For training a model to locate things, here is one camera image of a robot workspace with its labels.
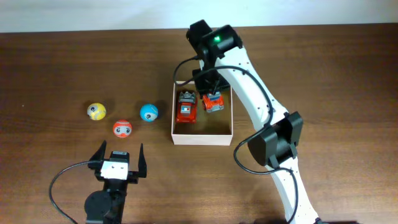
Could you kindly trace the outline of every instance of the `toy ball with face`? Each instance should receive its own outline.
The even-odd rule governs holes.
[[[153,122],[159,115],[159,112],[155,105],[148,104],[141,108],[139,114],[144,121]]]
[[[113,125],[113,134],[119,138],[126,138],[131,134],[132,126],[126,120],[119,120]]]
[[[99,121],[105,117],[106,109],[101,103],[93,103],[87,108],[87,114],[90,119]]]

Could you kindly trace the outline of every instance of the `white box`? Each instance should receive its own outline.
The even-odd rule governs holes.
[[[172,139],[176,145],[215,145],[229,146],[233,137],[233,102],[232,88],[221,94],[224,98],[224,109],[207,113],[201,106],[198,97],[197,123],[176,123],[177,107],[176,92],[180,90],[195,90],[195,82],[183,87],[173,87]]]

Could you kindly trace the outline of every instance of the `brown table surface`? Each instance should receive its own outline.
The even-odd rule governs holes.
[[[397,223],[398,24],[237,28],[258,74],[305,124],[299,167],[324,220]],[[254,132],[234,95],[230,147],[174,146],[170,136],[172,71],[194,55],[185,30],[114,30],[0,34],[0,223],[68,223],[50,204],[48,186],[66,166],[130,152],[136,169],[144,143],[148,177],[128,188],[124,223],[252,223],[284,218],[269,176],[234,162],[238,142]],[[197,68],[184,66],[180,79]],[[103,102],[101,121],[86,115]],[[139,117],[154,103],[160,118]],[[134,126],[112,134],[118,119]],[[263,170],[245,146],[242,162]],[[53,189],[59,206],[83,223],[87,196],[102,189],[79,167]]]

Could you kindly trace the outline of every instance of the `toy car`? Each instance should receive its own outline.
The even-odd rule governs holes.
[[[181,91],[178,97],[177,123],[197,122],[197,97],[195,92]]]
[[[214,95],[211,93],[203,95],[203,101],[201,103],[203,109],[207,113],[224,109],[224,99],[219,91],[217,91]]]

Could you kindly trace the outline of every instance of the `white backdrop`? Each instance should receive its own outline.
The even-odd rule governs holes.
[[[0,32],[398,22],[398,0],[0,0]]]

